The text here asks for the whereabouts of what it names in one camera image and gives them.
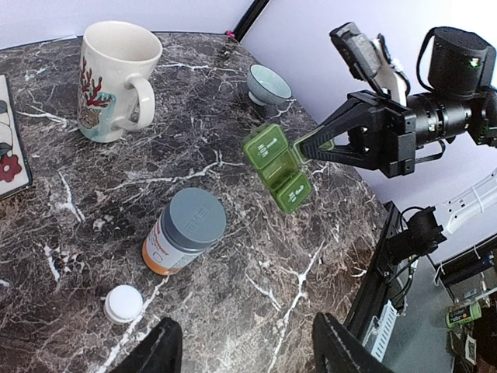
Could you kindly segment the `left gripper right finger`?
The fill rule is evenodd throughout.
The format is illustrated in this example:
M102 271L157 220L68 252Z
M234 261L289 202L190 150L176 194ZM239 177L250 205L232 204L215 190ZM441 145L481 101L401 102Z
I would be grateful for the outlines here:
M392 373L330 313L316 314L312 342L316 372Z

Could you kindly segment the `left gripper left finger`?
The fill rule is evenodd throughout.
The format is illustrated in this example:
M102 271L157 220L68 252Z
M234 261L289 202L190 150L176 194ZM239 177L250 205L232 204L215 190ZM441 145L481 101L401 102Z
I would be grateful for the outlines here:
M175 372L182 368L182 328L163 318L112 372Z

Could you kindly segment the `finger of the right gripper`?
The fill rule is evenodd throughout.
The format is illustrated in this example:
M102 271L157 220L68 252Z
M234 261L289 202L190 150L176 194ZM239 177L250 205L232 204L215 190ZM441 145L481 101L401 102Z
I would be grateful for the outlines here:
M378 155L383 131L408 108L370 91L350 93L317 131L302 141L304 155Z
M320 146L321 144L309 138L301 142L301 153L310 160L340 163L368 170L381 168L379 155L374 149L370 149L368 152L359 152L354 150L351 145L335 145L331 150L324 150Z

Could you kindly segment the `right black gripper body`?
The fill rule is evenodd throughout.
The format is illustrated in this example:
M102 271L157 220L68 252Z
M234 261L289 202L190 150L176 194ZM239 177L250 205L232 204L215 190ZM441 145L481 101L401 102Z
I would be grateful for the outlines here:
M386 177L406 176L415 170L415 124L412 110L398 104L362 104L363 156L360 166Z

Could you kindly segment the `orange pill bottle grey cap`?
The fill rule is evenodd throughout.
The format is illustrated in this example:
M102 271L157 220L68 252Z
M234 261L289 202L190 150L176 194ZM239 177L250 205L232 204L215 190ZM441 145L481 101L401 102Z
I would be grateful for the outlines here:
M144 240L143 260L156 274L177 274L222 237L226 225L224 207L215 195L196 187L182 189Z

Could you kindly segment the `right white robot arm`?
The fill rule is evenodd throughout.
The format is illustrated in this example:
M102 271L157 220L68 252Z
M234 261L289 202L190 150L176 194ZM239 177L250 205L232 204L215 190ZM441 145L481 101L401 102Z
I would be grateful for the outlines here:
M386 177L413 173L417 150L451 143L468 133L477 145L496 144L496 90L492 86L496 50L479 35L450 26L428 31L430 49L423 92L395 64L384 37L368 38L345 23L330 38L355 79L369 89L353 92L318 128L296 142L306 160L378 170Z

